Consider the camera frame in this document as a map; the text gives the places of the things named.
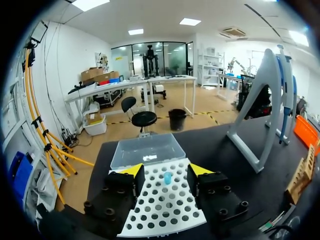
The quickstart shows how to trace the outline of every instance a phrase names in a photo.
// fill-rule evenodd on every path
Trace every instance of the orange crate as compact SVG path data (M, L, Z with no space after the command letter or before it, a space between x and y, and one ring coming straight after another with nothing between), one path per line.
M317 146L319 141L317 130L300 115L296 117L294 133L304 142L307 148L310 144ZM320 147L315 150L315 156L318 153L320 153Z

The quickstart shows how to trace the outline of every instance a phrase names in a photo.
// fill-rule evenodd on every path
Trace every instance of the clear plastic box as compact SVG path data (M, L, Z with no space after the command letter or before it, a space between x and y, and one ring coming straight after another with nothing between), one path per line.
M110 167L112 170L117 170L140 163L149 165L184 158L186 153L171 133L157 134L120 140Z

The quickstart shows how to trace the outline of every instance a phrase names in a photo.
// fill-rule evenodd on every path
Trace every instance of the round stool seat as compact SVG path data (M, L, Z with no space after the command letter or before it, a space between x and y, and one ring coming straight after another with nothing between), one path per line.
M157 121L157 115L152 111L141 111L133 115L131 122L136 127L147 127Z

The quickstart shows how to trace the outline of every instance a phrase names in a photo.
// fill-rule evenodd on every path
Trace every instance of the air conditioner vent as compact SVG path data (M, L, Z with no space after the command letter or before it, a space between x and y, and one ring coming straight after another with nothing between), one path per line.
M239 29L238 27L232 26L232 27L227 27L221 30L221 33L224 35L228 35L231 37L245 37L246 33Z

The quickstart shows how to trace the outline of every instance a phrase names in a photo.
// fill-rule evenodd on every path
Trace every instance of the black trash bin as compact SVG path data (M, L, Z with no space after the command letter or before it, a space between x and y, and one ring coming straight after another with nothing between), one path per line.
M182 109L172 109L169 111L170 128L173 131L181 131L184 129L184 123L187 113Z

